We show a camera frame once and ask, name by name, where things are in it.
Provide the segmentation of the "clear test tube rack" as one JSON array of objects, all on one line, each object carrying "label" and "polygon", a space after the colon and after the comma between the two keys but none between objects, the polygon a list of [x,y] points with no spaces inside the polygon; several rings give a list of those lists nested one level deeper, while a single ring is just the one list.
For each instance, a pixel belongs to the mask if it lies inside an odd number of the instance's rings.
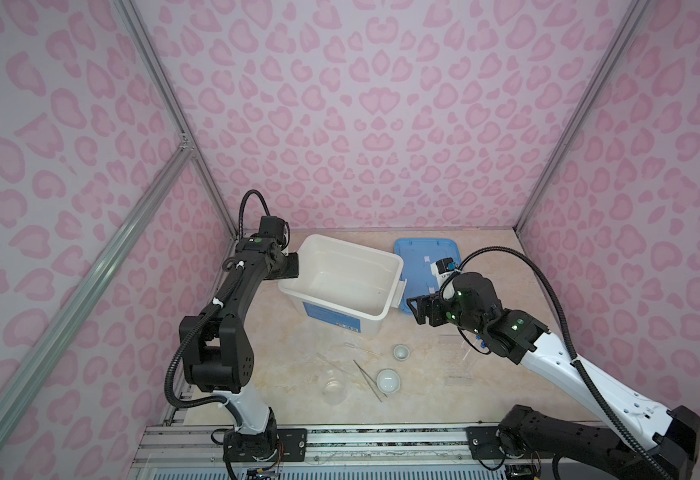
[{"label": "clear test tube rack", "polygon": [[473,368],[483,356],[460,335],[440,335],[437,353],[441,379],[446,387],[468,387],[474,383]]}]

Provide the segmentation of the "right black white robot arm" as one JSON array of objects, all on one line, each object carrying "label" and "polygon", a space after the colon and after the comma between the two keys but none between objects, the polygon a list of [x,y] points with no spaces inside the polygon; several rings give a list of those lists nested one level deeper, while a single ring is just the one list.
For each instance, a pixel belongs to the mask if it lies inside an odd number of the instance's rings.
[{"label": "right black white robot arm", "polygon": [[477,335],[488,351],[545,378],[596,415],[592,427],[514,406],[498,424],[494,447],[521,458],[546,452],[617,479],[689,479],[700,452],[700,416],[670,409],[567,350],[564,340],[522,310],[504,307],[492,282],[474,272],[447,283],[452,293],[409,298],[418,324],[452,324]]}]

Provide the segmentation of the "white plastic storage bin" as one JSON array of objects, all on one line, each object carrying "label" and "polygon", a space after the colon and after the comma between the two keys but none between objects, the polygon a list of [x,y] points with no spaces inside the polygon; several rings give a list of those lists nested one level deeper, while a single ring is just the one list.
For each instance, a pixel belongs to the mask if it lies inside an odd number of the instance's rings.
[{"label": "white plastic storage bin", "polygon": [[404,261],[394,253],[313,234],[297,256],[298,276],[280,280],[278,288],[306,317],[375,336],[400,307],[407,282]]}]

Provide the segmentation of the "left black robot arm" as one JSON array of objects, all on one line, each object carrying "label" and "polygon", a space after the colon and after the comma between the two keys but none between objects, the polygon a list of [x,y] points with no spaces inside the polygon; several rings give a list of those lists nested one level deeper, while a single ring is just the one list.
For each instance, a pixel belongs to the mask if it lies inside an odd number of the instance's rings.
[{"label": "left black robot arm", "polygon": [[299,256],[287,252],[289,240],[285,220],[263,216],[258,231],[241,238],[223,263],[226,277],[210,303],[181,321],[180,346],[165,380],[165,396],[174,407],[220,404],[240,435],[270,435],[277,429],[271,408],[250,384],[255,354],[245,319],[263,282],[298,277]]}]

